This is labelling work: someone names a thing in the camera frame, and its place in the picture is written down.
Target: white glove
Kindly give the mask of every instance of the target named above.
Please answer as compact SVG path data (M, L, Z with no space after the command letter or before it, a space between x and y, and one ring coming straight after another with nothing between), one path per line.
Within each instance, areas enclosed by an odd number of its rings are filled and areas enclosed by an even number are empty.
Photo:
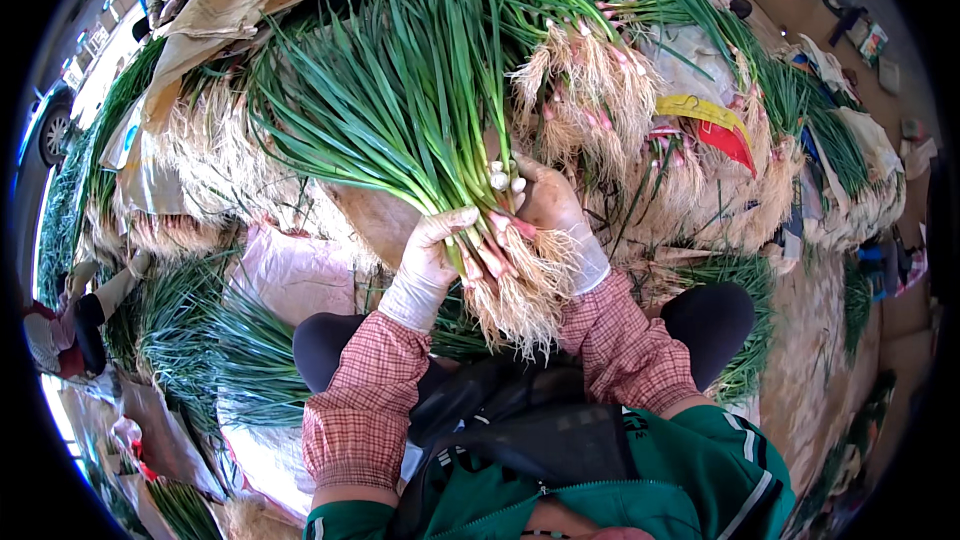
M405 328L429 333L450 284L459 275L447 257L444 239L474 225L479 216L476 207L463 207L422 217L377 310Z
M592 291L610 275L610 261L584 219L576 192L564 174L556 169L517 152L513 153L513 158L520 175L527 180L520 187L522 194L514 198L521 205L517 207L516 215L538 228L569 233L578 244L580 266L580 271L573 276L573 294L579 296Z
M150 256L150 253L142 248L137 248L136 252L133 253L133 258L131 258L126 265L129 268L129 272L133 275L133 279L142 280L143 276L147 274L147 270L150 270L152 260L153 258Z

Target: brown paper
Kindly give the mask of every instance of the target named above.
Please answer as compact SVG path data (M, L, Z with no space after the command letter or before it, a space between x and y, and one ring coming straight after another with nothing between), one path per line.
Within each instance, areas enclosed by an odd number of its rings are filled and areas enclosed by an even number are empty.
M271 15L303 0L190 0L167 32L167 43L146 92L144 129L160 134L191 69L236 40L251 38L262 14Z

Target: tire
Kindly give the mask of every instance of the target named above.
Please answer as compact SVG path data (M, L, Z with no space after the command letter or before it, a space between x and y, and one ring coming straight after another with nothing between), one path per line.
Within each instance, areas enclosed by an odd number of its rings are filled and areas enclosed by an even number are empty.
M37 144L40 158L48 168L64 161L64 136L70 127L70 110L66 107L54 107L43 118Z

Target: plaid arm sleeve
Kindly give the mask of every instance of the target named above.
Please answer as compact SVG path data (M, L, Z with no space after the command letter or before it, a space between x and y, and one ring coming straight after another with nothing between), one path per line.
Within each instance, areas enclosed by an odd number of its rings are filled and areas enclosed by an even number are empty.
M356 330L329 388L303 409L303 461L318 488L396 489L429 346L379 311Z
M647 319L622 271L563 308L560 348L583 361L586 397L659 415L699 394L687 346Z

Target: dirty glove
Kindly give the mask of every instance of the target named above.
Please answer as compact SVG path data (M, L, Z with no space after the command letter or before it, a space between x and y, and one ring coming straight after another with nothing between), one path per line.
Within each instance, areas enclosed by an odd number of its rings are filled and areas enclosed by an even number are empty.
M520 175L527 180L517 198L516 216L538 228L568 232L578 244L580 271L573 278L573 294L592 291L610 274L610 261L584 219L577 194L564 174L514 152Z
M147 274L147 270L150 269L152 260L150 253L142 248L137 248L136 252L133 253L133 258L129 260L126 266L129 268L129 272L133 275L134 279L142 280L143 276Z
M377 310L405 328L430 332L450 284L459 275L447 257L444 239L473 225L479 215L476 207L463 207L422 217Z

